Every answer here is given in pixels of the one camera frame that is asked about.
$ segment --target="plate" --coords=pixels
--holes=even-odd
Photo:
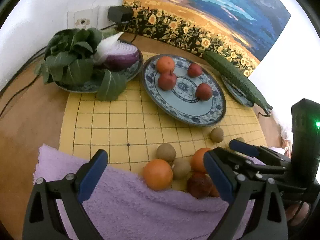
[[[177,83],[170,91],[163,91],[158,86],[159,72],[156,62],[162,56],[169,56],[175,62],[174,73]],[[226,113],[226,100],[216,80],[203,69],[201,76],[191,78],[187,74],[192,61],[183,57],[161,54],[146,61],[141,72],[142,83],[153,101],[172,117],[196,126],[212,126],[221,121]],[[211,86],[213,96],[208,101],[200,101],[196,88],[201,83]]]
[[[124,74],[127,78],[127,81],[132,80],[136,75],[139,74],[141,68],[143,66],[143,56],[141,51],[138,49],[139,52],[139,60],[134,63],[131,67],[119,71],[120,74]],[[101,75],[92,75],[91,80],[85,82],[83,85],[66,85],[61,84],[60,82],[55,82],[58,87],[62,88],[63,90],[72,92],[72,93],[96,93],[102,83],[103,76]]]
[[[233,97],[242,105],[248,106],[248,107],[253,107],[254,103],[249,101],[246,98],[246,95],[239,89],[237,88],[234,84],[232,84],[225,76],[221,76],[223,84],[226,86],[228,91],[233,95]]]

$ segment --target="sunflower painting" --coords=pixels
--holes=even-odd
[[[290,18],[280,0],[124,0],[133,8],[126,32],[166,42],[199,57],[223,55],[249,76]]]

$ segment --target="cucumber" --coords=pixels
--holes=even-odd
[[[231,83],[238,87],[253,103],[260,106],[266,114],[270,114],[272,106],[268,104],[257,87],[245,77],[236,67],[220,54],[206,51],[203,58],[215,68],[221,75],[225,76]]]

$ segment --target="wall socket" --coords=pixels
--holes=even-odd
[[[77,12],[68,12],[68,29],[89,29],[98,27],[99,6]]]

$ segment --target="purple towel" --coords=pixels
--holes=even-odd
[[[34,179],[62,179],[87,162],[46,145],[39,151]],[[69,237],[77,239],[61,201],[58,206]],[[234,239],[242,236],[252,206],[253,202]],[[156,192],[137,175],[108,166],[83,207],[106,240],[205,240],[223,217],[228,203],[213,197],[199,200],[175,190]]]

